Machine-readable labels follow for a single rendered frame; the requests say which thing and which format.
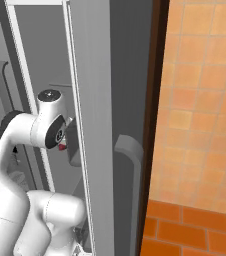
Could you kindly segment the grey fridge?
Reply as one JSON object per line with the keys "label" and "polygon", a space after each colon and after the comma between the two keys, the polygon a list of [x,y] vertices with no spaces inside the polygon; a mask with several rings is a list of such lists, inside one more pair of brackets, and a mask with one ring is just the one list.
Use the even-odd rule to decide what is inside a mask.
{"label": "grey fridge", "polygon": [[[38,94],[52,89],[61,92],[66,109],[66,128],[75,118],[74,98],[68,55],[68,41],[65,31],[65,0],[25,0],[14,8],[20,38],[18,48],[23,54],[23,68],[26,74],[27,95],[30,106],[39,113]],[[59,144],[66,145],[66,135]],[[51,175],[62,173],[67,163],[67,145],[63,151],[59,144],[45,149],[49,159]],[[75,238],[78,242],[76,227]],[[89,256],[83,250],[79,256]]]}

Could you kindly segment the brown cupboard side panel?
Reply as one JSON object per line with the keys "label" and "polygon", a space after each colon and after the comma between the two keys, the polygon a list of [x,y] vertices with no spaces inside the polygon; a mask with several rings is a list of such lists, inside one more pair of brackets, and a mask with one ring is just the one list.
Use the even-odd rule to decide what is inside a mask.
{"label": "brown cupboard side panel", "polygon": [[150,48],[143,124],[144,154],[140,182],[139,219],[135,256],[140,256],[147,212],[169,5],[170,0],[152,1]]}

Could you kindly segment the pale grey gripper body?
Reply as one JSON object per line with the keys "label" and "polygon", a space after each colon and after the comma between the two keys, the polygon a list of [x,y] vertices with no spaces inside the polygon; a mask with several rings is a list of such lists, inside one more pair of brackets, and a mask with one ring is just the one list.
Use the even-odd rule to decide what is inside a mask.
{"label": "pale grey gripper body", "polygon": [[69,163],[73,167],[81,166],[79,140],[76,119],[73,118],[65,130]]}

